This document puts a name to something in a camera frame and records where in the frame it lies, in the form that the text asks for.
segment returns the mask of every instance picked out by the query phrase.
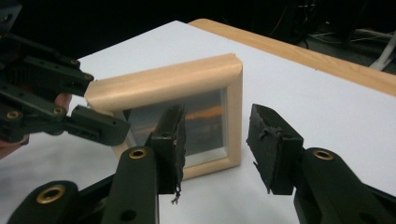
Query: white tabletop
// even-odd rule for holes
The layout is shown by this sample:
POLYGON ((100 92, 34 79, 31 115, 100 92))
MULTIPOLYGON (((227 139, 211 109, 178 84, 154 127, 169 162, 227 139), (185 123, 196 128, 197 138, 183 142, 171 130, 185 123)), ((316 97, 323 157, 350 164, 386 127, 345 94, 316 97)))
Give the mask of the white tabletop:
MULTIPOLYGON (((292 196, 266 193, 245 143, 252 104, 276 110, 304 147, 340 155, 366 184, 396 195, 396 100, 181 22, 82 58, 97 79, 233 52, 244 64, 242 164, 182 183, 178 205, 160 197, 161 223, 298 223, 292 196)), ((71 108, 85 105, 75 97, 71 108)), ((30 144, 0 161, 0 223, 24 197, 51 180, 80 189, 115 172, 110 147, 64 133, 31 135, 30 144)))

